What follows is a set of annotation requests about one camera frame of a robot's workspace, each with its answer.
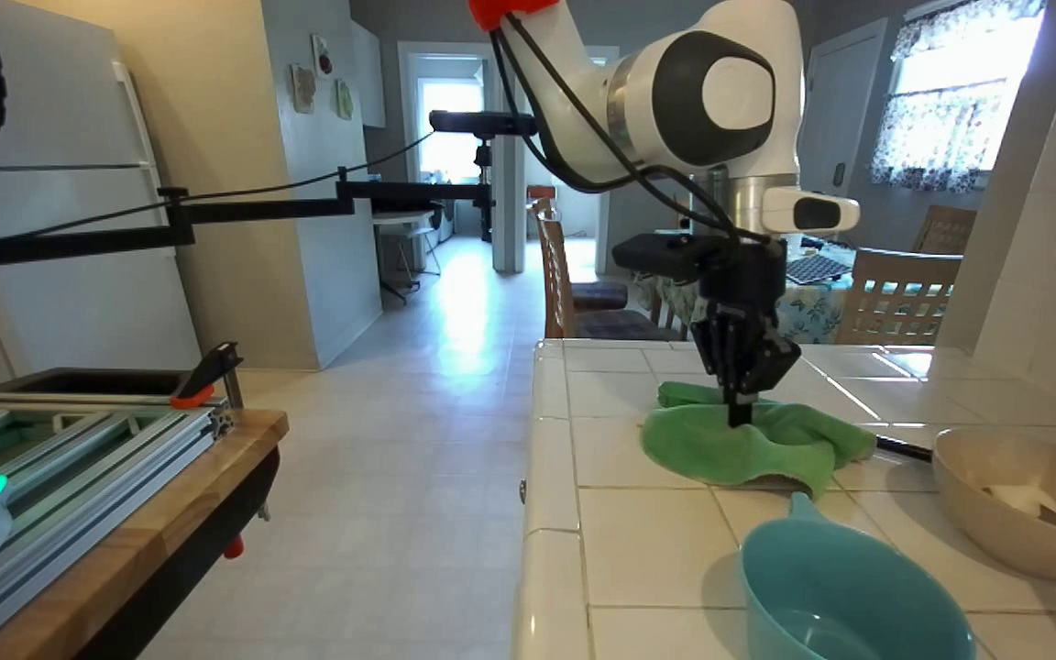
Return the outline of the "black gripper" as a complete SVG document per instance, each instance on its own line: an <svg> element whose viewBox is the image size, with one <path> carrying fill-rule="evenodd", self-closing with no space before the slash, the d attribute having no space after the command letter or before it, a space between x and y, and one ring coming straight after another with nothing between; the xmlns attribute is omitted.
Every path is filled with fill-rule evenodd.
<svg viewBox="0 0 1056 660"><path fill-rule="evenodd" d="M694 340L709 375L722 387L730 426L755 417L755 395L774 389L798 360L798 346L777 332L786 295L786 247L742 243L703 262Z"/></svg>

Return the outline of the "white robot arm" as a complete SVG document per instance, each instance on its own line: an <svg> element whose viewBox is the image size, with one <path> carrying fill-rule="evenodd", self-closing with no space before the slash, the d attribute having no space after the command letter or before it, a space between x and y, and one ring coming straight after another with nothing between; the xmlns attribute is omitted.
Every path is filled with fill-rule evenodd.
<svg viewBox="0 0 1056 660"><path fill-rule="evenodd" d="M787 0L714 0L694 25L599 67L568 0L471 0L509 62L544 166L575 192L674 179L703 201L696 236L638 236L614 256L696 282L694 327L730 426L798 360L777 332L787 236L852 232L856 199L798 185L802 46Z"/></svg>

